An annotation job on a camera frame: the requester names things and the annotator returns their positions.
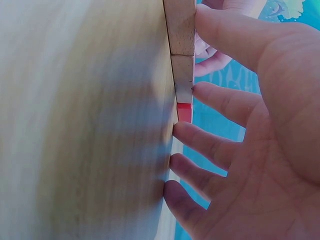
blue water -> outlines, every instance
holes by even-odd
[[[275,1],[268,0],[264,10],[261,13],[260,18],[271,22],[301,22],[320,30],[320,4],[318,1],[319,0],[306,0],[303,3],[303,12],[301,13],[300,17],[292,18],[289,16],[289,18],[287,19],[283,15],[275,15],[272,17],[269,16]],[[195,79],[196,83],[201,81],[214,83],[222,87],[260,93],[257,75],[234,60],[223,70],[211,73],[203,77],[197,77]],[[215,110],[212,110],[211,108],[203,105],[196,99],[194,100],[193,107],[193,124],[210,133],[229,138],[234,141],[242,141],[245,134],[244,128],[229,121],[228,119],[217,113]],[[201,168],[219,174],[226,174],[223,170],[217,168],[203,156],[188,147],[184,147],[183,153],[187,157],[192,159]],[[209,203],[203,200],[185,182],[182,182],[181,184],[197,203],[205,208],[209,206]],[[175,240],[191,240],[189,235],[182,229],[182,227],[178,223],[175,229]]]

wood grain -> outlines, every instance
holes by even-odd
[[[0,239],[170,239],[162,1],[4,0],[0,23]]]
[[[193,56],[172,55],[171,61],[176,100],[178,103],[191,104],[195,58]]]
[[[195,0],[163,0],[171,53],[195,53]]]

red piece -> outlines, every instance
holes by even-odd
[[[179,122],[192,123],[192,104],[191,103],[177,103]]]

palm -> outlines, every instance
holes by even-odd
[[[198,222],[199,239],[316,239],[319,233],[317,224],[310,222],[320,220],[320,188],[293,171],[268,112],[262,112],[250,115],[225,183],[206,187],[215,190],[207,214]],[[208,221],[212,228],[201,229]],[[306,228],[313,235],[307,235]]]

hand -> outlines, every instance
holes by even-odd
[[[207,82],[194,86],[197,99],[246,133],[233,142],[177,123],[174,136],[228,174],[173,155],[170,168],[211,203],[202,208],[168,181],[168,207],[194,240],[319,239],[320,33],[204,5],[196,27],[213,48],[258,74],[262,97]]]
[[[258,18],[267,0],[203,0],[202,3],[212,9],[233,11],[252,18]],[[198,33],[195,34],[195,57],[206,59],[197,63],[194,68],[194,75],[201,77],[223,69],[231,57],[225,55],[203,41]]]

